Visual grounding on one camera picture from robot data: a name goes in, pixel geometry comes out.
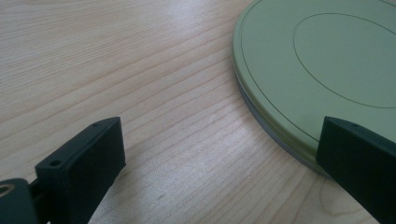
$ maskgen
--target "green circular plate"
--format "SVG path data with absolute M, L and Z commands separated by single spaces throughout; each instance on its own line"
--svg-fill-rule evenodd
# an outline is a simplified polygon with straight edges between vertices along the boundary
M 298 160 L 325 116 L 396 142 L 396 6 L 379 0 L 261 0 L 233 34 L 233 64 L 255 118 Z

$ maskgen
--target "round lid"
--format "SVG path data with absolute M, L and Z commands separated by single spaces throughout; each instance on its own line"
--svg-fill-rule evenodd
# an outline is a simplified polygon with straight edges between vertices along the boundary
M 396 5 L 379 0 L 260 0 L 239 18 L 242 91 L 294 155 L 315 157 L 325 116 L 396 142 Z

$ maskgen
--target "hole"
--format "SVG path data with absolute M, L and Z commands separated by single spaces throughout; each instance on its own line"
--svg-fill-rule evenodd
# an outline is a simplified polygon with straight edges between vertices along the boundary
M 61 161 L 56 160 L 56 161 L 50 162 L 49 165 L 50 165 L 50 166 L 57 166 L 57 165 L 59 165 L 59 164 L 61 164 L 61 163 L 62 163 Z
M 0 185 L 0 198 L 8 195 L 14 189 L 15 186 L 13 184 Z

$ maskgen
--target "wooden table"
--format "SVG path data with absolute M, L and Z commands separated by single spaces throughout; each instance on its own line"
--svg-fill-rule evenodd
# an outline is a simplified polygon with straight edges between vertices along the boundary
M 120 116 L 127 166 L 91 223 L 375 223 L 248 111 L 231 41 L 249 3 L 1 0 L 1 179 Z

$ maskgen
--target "black plastic part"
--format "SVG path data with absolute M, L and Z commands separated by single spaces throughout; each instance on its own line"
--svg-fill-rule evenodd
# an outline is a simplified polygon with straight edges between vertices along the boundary
M 42 188 L 40 188 L 37 179 L 29 185 L 29 188 L 33 204 L 35 205 L 35 214 L 37 215 L 38 223 L 48 223 L 51 215 L 53 214 L 49 196 L 43 192 Z
M 86 128 L 36 167 L 53 208 L 51 224 L 88 223 L 125 166 L 120 118 Z
M 396 144 L 355 123 L 325 118 L 317 162 L 380 223 L 396 223 Z
M 0 223 L 39 223 L 26 180 L 9 179 L 0 182 Z

